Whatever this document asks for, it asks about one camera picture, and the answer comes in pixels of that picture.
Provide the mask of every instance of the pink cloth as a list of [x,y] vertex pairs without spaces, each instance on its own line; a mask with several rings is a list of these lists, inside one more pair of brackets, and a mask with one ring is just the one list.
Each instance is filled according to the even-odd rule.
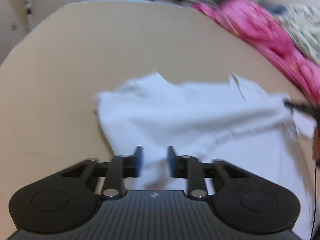
[[205,4],[194,5],[194,8],[254,46],[289,80],[320,103],[320,67],[301,54],[268,11],[249,0],[228,0],[218,9]]

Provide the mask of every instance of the white cloth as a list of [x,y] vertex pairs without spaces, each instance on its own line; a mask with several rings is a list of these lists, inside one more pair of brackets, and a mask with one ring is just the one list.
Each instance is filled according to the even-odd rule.
[[[313,192],[285,94],[268,95],[256,83],[230,76],[228,83],[168,83],[159,73],[127,81],[96,96],[100,125],[116,155],[144,148],[142,175],[128,189],[185,189],[169,177],[168,146],[201,162],[224,159],[291,190],[301,212],[294,232],[310,239]],[[213,193],[207,182],[209,193]]]

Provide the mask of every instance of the silver screw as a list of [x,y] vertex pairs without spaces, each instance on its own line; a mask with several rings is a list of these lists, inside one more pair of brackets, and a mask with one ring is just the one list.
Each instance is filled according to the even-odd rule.
[[196,198],[203,198],[207,195],[207,193],[202,190],[202,189],[195,189],[191,191],[191,196],[196,197]]
[[103,191],[103,194],[106,196],[106,197],[115,197],[119,194],[119,191],[117,191],[116,189],[114,188],[108,188],[106,190]]

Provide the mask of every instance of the patterned fabric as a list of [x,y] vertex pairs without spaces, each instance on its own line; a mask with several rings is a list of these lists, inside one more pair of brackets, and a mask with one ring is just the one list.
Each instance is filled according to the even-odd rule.
[[297,48],[320,65],[320,7],[289,5],[287,11],[275,18]]

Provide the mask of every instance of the ribbed gray panel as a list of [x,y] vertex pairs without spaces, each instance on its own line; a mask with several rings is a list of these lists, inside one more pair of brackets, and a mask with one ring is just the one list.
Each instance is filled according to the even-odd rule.
[[18,230],[10,240],[298,240],[291,232],[257,236],[238,232],[220,220],[207,203],[182,191],[129,190],[120,200],[105,201],[86,224],[56,235]]

